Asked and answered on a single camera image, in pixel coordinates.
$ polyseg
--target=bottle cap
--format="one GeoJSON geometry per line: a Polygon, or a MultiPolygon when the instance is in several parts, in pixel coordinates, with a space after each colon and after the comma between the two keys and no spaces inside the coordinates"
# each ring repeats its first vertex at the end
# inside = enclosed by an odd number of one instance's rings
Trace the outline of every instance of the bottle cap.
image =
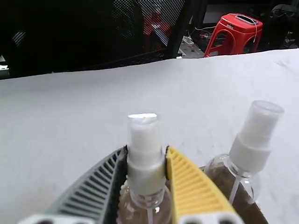
{"type": "Polygon", "coordinates": [[[229,152],[231,161],[244,172],[256,173],[264,169],[271,153],[269,143],[284,113],[282,107],[262,100],[253,101],[241,131],[229,152]]]}
{"type": "Polygon", "coordinates": [[[128,118],[128,186],[139,195],[154,194],[166,181],[158,116],[142,113],[128,118]]]}

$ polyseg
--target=spray bottle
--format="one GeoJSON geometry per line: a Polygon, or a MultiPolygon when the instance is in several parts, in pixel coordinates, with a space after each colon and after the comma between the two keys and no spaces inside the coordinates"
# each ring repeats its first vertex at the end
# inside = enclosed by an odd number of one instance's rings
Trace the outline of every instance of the spray bottle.
{"type": "Polygon", "coordinates": [[[258,173],[266,165],[272,133],[283,113],[283,108],[276,104],[254,101],[229,154],[216,156],[205,167],[205,174],[239,214],[259,196],[258,173]]]}
{"type": "Polygon", "coordinates": [[[158,117],[129,115],[128,179],[121,190],[118,224],[168,224],[171,195],[165,186],[158,117]]]}

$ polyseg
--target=cable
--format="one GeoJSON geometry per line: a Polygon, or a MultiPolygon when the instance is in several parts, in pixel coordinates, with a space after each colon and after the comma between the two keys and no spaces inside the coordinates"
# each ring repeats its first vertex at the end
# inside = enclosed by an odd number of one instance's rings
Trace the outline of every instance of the cable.
{"type": "Polygon", "coordinates": [[[246,17],[247,19],[249,19],[249,20],[251,20],[251,21],[253,22],[253,24],[254,24],[255,27],[256,27],[256,34],[255,34],[254,39],[253,39],[253,43],[254,43],[254,42],[256,41],[256,36],[257,36],[257,25],[256,25],[255,21],[254,21],[253,19],[251,19],[250,17],[248,17],[248,16],[246,16],[246,15],[243,15],[243,14],[229,13],[228,15],[235,15],[236,18],[237,18],[237,16],[244,16],[244,17],[246,17]]]}
{"type": "Polygon", "coordinates": [[[203,29],[212,29],[212,28],[215,28],[216,26],[213,26],[213,27],[205,27],[205,28],[202,28],[202,29],[197,29],[196,27],[194,27],[196,30],[203,30],[203,29]]]}
{"type": "MultiPolygon", "coordinates": [[[[193,34],[193,32],[195,31],[195,29],[190,33],[189,31],[188,31],[188,36],[189,36],[189,38],[191,38],[191,35],[193,34]]],[[[203,32],[206,32],[206,33],[208,33],[209,35],[212,35],[212,33],[211,32],[209,32],[209,31],[207,31],[207,30],[202,30],[203,32]]],[[[225,39],[225,37],[217,37],[216,38],[216,40],[224,40],[225,39]]]]}

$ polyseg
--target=bottle shoulder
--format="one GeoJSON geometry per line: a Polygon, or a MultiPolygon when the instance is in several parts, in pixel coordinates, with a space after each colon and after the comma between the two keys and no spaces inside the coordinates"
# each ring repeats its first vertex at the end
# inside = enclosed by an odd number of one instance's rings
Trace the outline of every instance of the bottle shoulder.
{"type": "Polygon", "coordinates": [[[213,158],[205,167],[204,172],[227,199],[230,197],[236,177],[240,181],[237,191],[237,197],[242,199],[240,203],[252,204],[260,194],[261,180],[259,174],[240,173],[238,168],[231,163],[228,154],[213,158]]]}
{"type": "Polygon", "coordinates": [[[142,196],[132,196],[128,187],[121,189],[117,224],[148,223],[148,212],[151,210],[154,224],[168,224],[171,219],[171,194],[167,187],[163,189],[159,204],[152,201],[146,209],[142,196]]]}

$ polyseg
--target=bottle neck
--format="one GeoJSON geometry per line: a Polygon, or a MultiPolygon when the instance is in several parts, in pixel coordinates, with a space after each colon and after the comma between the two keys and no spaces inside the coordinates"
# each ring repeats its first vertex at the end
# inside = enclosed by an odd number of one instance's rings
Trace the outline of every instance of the bottle neck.
{"type": "Polygon", "coordinates": [[[157,207],[163,201],[164,193],[165,187],[154,194],[146,196],[138,195],[133,191],[130,191],[132,201],[142,209],[153,209],[157,207]]]}
{"type": "Polygon", "coordinates": [[[227,167],[229,169],[229,171],[235,175],[235,176],[238,176],[238,177],[241,177],[241,178],[250,178],[253,174],[250,173],[250,172],[246,172],[240,168],[238,168],[232,161],[230,158],[228,158],[227,160],[227,167]]]}

